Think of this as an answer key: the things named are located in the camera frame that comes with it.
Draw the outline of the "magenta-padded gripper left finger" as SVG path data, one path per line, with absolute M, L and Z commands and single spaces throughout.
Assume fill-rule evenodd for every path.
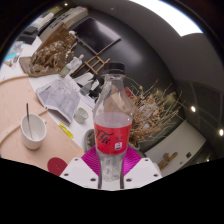
M 96 149 L 92 147 L 82 157 L 74 157 L 60 177 L 84 188 L 100 189 L 102 176 Z

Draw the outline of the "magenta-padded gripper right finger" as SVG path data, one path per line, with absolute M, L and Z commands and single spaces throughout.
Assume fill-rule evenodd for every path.
M 134 189 L 162 178 L 159 167 L 150 158 L 141 158 L 129 147 L 122 163 L 120 187 Z

